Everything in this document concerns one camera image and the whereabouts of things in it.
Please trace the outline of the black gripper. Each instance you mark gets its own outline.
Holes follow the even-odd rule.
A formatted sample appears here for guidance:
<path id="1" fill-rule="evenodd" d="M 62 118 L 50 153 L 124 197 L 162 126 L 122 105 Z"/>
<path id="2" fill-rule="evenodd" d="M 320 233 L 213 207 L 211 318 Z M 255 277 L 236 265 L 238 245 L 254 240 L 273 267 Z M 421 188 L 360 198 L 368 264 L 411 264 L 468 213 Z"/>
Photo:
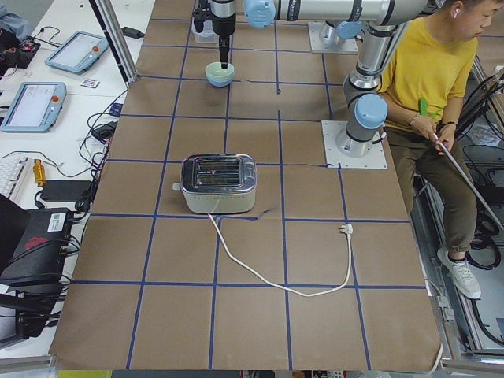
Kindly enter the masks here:
<path id="1" fill-rule="evenodd" d="M 214 17 L 212 22 L 213 31 L 219 37 L 220 66 L 226 69 L 229 63 L 230 38 L 235 33 L 235 17 Z"/>

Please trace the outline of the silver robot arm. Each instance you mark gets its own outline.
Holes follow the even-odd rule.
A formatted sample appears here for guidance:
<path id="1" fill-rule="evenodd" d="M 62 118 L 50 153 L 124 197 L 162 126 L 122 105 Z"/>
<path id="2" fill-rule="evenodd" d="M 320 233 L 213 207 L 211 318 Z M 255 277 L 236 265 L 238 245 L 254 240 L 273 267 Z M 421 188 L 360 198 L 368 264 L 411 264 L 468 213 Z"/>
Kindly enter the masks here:
<path id="1" fill-rule="evenodd" d="M 343 84 L 349 120 L 336 137 L 336 143 L 344 154 L 361 158 L 371 148 L 372 138 L 387 116 L 387 104 L 376 93 L 381 75 L 407 23 L 417 18 L 426 5 L 426 1 L 352 3 L 348 20 L 363 20 L 365 37 L 355 68 Z"/>
<path id="2" fill-rule="evenodd" d="M 219 62 L 223 69 L 229 63 L 229 39 L 235 32 L 234 1 L 200 1 L 199 11 L 211 20 L 218 35 Z M 265 28 L 275 20 L 371 20 L 389 25 L 398 10 L 396 1 L 244 1 L 246 21 L 254 28 Z"/>

